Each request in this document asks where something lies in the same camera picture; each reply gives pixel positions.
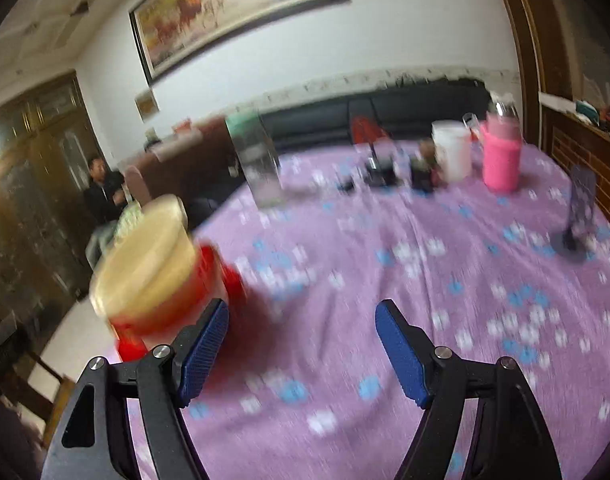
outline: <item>clear plastic bottle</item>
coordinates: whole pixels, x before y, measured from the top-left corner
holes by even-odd
[[[280,205],[283,193],[278,178],[278,156],[258,113],[227,117],[227,129],[256,205],[259,208]]]

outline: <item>hand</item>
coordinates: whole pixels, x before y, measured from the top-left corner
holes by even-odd
[[[116,193],[114,193],[114,203],[115,205],[120,205],[125,202],[125,192],[119,189]]]

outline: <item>beige lid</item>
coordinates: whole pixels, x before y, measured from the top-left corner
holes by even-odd
[[[143,208],[140,222],[96,267],[89,297],[99,317],[142,318],[178,290],[197,257],[186,226],[173,195]]]

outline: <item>man's hair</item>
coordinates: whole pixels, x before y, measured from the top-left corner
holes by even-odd
[[[87,159],[87,169],[91,170],[95,160],[102,160],[102,156],[93,155]]]

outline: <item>floral tablecloth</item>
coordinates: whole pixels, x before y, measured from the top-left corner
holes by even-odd
[[[534,147],[507,197],[490,193],[478,169],[431,196],[408,186],[332,191],[363,157],[354,147],[285,156],[285,186],[317,196],[258,211],[245,186],[197,233],[238,266],[252,297],[235,366],[184,411],[210,478],[393,478],[422,413],[374,327],[376,304],[392,298],[463,358],[514,356],[563,477],[581,479],[610,440],[604,217],[596,211],[585,263],[568,264],[548,233],[565,224],[569,180]],[[475,409],[468,401],[447,478],[460,477]],[[155,478],[134,404],[130,417],[144,477]]]

